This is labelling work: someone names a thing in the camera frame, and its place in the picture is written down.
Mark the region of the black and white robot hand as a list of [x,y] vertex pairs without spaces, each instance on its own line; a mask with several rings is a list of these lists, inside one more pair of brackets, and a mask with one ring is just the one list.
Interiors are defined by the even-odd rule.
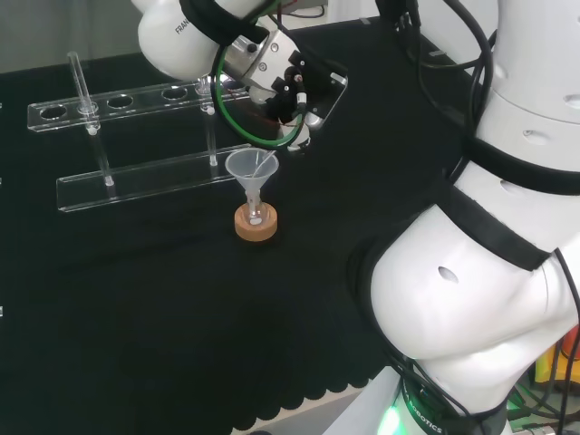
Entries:
[[280,123],[280,137],[291,134],[298,126],[300,109],[295,76],[301,74],[306,94],[303,128],[297,138],[286,146],[288,151],[298,152],[309,146],[311,134],[324,126],[341,99],[348,85],[348,70],[308,48],[301,52],[294,51],[289,62],[284,76],[274,82],[275,95],[266,99],[266,115]]

